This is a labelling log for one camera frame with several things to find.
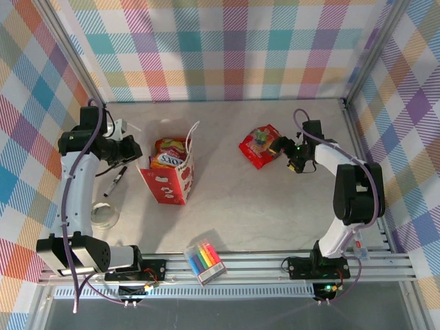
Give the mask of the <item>aluminium side rail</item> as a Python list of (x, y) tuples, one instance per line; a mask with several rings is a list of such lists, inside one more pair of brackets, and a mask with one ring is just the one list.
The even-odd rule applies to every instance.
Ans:
[[(361, 143), (360, 134), (355, 126), (355, 120), (353, 117), (353, 112), (350, 107), (347, 105), (346, 100), (340, 99), (340, 108), (342, 112), (342, 116), (345, 120), (346, 127), (349, 131), (349, 135), (351, 138), (351, 143), (353, 145), (353, 150), (355, 156), (363, 161), (367, 160), (366, 153), (364, 152), (364, 148)], [(367, 244), (369, 250), (379, 252), (379, 251), (387, 251), (388, 253), (395, 254), (397, 252), (395, 242), (392, 238), (391, 231), (389, 230), (388, 224), (383, 217), (379, 217), (376, 222), (368, 227), (360, 230), (362, 234), (362, 238), (364, 239), (365, 244)], [(378, 244), (373, 245), (373, 238), (381, 237), (382, 245)]]

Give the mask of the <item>circuit board with led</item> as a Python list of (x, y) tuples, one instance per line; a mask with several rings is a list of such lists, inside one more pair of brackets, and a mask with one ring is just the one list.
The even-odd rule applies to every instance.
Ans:
[(314, 283), (313, 292), (315, 300), (332, 300), (337, 296), (339, 291), (344, 289), (342, 283)]
[(160, 284), (156, 282), (142, 284), (142, 285), (135, 285), (135, 286), (120, 285), (118, 287), (118, 295), (120, 299), (122, 299), (122, 297), (145, 296), (151, 293), (154, 289), (158, 288), (159, 286)]

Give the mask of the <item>pack of coloured markers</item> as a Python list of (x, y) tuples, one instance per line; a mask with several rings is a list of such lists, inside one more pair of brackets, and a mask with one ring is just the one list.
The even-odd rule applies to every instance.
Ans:
[(198, 241), (187, 247), (184, 256), (202, 287), (227, 272), (214, 246), (207, 240)]

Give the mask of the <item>red snack bag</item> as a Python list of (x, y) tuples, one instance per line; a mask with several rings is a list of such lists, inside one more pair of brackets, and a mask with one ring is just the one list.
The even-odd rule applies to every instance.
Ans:
[(280, 137), (280, 133), (272, 125), (260, 126), (245, 137), (239, 144), (239, 149), (255, 168), (260, 169), (279, 157), (280, 153), (270, 151), (270, 146)]

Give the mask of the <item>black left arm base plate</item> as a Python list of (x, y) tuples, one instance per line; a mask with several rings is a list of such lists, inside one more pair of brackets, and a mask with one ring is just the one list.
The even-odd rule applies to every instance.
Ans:
[(163, 281), (165, 279), (165, 259), (142, 259), (132, 266), (120, 267), (104, 275), (106, 281)]

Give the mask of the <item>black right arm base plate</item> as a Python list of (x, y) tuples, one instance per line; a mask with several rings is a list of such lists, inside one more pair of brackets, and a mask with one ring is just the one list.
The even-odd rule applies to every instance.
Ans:
[(333, 280), (351, 277), (345, 258), (323, 258), (313, 261), (311, 257), (289, 257), (287, 264), (291, 280)]

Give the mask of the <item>aluminium frame post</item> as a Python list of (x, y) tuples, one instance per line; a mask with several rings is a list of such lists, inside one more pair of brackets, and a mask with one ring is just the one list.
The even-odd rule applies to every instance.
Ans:
[(54, 35), (58, 46), (65, 55), (67, 61), (72, 66), (79, 81), (82, 83), (87, 95), (95, 98), (100, 104), (104, 104), (104, 100), (98, 91), (98, 88), (93, 82), (87, 68), (83, 64), (82, 60), (72, 40), (70, 39), (66, 29), (63, 27), (61, 20), (59, 19), (55, 9), (53, 8), (50, 0), (32, 0), (38, 13), (42, 16), (44, 22), (48, 25), (48, 29)]
[(370, 35), (366, 44), (368, 49), (365, 51), (361, 65), (354, 71), (353, 81), (349, 83), (350, 90), (344, 99), (347, 109), (353, 105), (358, 94), (361, 92), (366, 79), (391, 39), (397, 24), (406, 12), (410, 2), (411, 0), (392, 0), (391, 4), (387, 7), (387, 11), (381, 14), (377, 21), (379, 26), (373, 29), (374, 34)]

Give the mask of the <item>right circuit board with LED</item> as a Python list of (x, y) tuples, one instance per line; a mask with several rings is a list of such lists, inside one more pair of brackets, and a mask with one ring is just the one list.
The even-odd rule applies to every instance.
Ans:
[(344, 289), (342, 283), (314, 283), (313, 292), (315, 300), (332, 300), (337, 296), (339, 291)]

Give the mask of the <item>red paper bag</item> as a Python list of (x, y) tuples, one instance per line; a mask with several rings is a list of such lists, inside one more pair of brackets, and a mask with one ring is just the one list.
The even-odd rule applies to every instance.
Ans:
[[(185, 119), (151, 121), (142, 129), (140, 142), (143, 156), (136, 161), (137, 169), (160, 204), (184, 205), (194, 180), (193, 133), (200, 122)], [(176, 168), (151, 168), (151, 159), (158, 154), (155, 142), (162, 138), (183, 138), (186, 160)]]

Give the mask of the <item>left circuit board with LED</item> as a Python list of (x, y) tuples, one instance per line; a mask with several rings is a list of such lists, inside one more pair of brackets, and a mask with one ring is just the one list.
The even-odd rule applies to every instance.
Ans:
[(160, 284), (156, 282), (142, 284), (142, 285), (135, 285), (135, 286), (120, 285), (118, 287), (118, 295), (120, 299), (122, 299), (122, 297), (145, 296), (151, 293), (154, 289), (158, 288), (159, 286)]

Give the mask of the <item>aluminium front rail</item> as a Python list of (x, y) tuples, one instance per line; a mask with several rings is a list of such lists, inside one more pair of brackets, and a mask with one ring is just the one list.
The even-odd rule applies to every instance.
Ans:
[[(283, 259), (291, 252), (243, 252), (221, 253), (220, 258), (227, 268), (227, 272), (216, 280), (214, 284), (275, 284), (288, 283), (289, 275), (281, 269)], [(186, 262), (183, 254), (145, 254), (145, 259), (166, 260), (164, 283), (166, 285), (196, 285), (198, 280)], [(357, 261), (348, 261), (351, 277), (347, 282), (354, 281), (358, 272), (361, 272), (360, 282), (400, 282), (414, 281), (415, 271), (409, 256), (393, 254), (389, 251), (371, 252), (370, 259), (363, 261), (359, 266)]]

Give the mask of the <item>orange Fox's fruits candy bag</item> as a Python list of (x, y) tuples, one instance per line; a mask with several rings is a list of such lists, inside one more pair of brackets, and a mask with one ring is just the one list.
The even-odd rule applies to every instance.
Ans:
[(166, 137), (155, 142), (155, 149), (158, 153), (183, 155), (187, 154), (185, 142), (183, 138)]

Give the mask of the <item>black marker pen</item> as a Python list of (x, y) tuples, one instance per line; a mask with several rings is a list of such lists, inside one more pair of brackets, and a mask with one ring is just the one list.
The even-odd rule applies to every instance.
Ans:
[(116, 177), (113, 179), (113, 181), (111, 182), (111, 184), (109, 185), (109, 187), (105, 190), (105, 192), (103, 193), (103, 197), (108, 197), (111, 192), (113, 191), (113, 189), (116, 187), (116, 185), (118, 184), (118, 182), (121, 180), (122, 176), (124, 175), (124, 173), (127, 170), (127, 166), (123, 166), (122, 169), (119, 171), (119, 173), (116, 175)]

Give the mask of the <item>clear tape roll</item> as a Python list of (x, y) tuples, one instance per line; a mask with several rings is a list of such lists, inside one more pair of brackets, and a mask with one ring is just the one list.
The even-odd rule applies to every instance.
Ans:
[(108, 230), (119, 218), (120, 212), (107, 202), (96, 202), (91, 207), (91, 225), (94, 230)]

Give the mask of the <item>purple Fox's candy bag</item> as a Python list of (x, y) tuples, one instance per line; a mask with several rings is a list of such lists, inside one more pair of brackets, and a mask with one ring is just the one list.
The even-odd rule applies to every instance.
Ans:
[(176, 168), (184, 163), (187, 154), (178, 153), (172, 155), (167, 152), (160, 152), (151, 159), (151, 168)]

